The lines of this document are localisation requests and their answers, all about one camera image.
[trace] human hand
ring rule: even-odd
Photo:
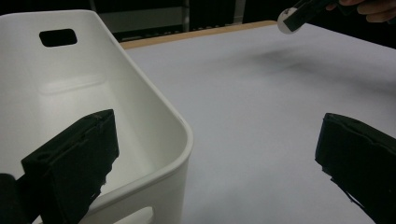
[[[366,16],[368,22],[390,21],[396,17],[396,0],[340,0],[342,6],[358,5],[358,13]],[[326,7],[327,10],[333,10],[336,4]]]

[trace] white plastic basket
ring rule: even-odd
[[[40,34],[72,30],[77,43],[46,47]],[[120,156],[81,223],[179,223],[189,125],[126,55],[96,13],[0,17],[0,172],[85,115],[113,108]]]

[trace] black object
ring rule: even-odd
[[[293,6],[297,0],[246,0],[243,23],[276,21],[279,14]],[[308,23],[340,34],[396,49],[396,26],[386,22],[367,22],[354,10],[347,17],[341,10],[322,11]]]
[[[356,119],[326,114],[316,161],[375,223],[396,223],[396,139]]]
[[[0,223],[79,223],[118,156],[113,110],[79,119],[21,161],[20,179],[0,175]]]
[[[284,20],[288,28],[294,32],[298,30],[305,23],[311,21],[320,12],[322,12],[327,5],[335,3],[340,11],[345,15],[350,15],[356,10],[356,6],[344,7],[341,6],[337,0],[300,0],[296,5],[297,11],[292,13],[288,18]],[[393,24],[396,19],[390,20],[388,23]]]

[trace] white tabletop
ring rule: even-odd
[[[327,112],[396,136],[396,50],[305,25],[127,53],[194,131],[182,223],[374,223],[315,150]]]

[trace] dark background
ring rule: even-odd
[[[276,21],[298,0],[246,0],[243,23]],[[94,0],[98,13],[161,7],[180,7],[183,0]],[[0,15],[13,12],[91,9],[89,0],[2,0]],[[233,23],[235,0],[190,0],[190,30]],[[357,12],[344,16],[338,9],[323,11],[309,23],[396,49],[396,25],[369,23]]]

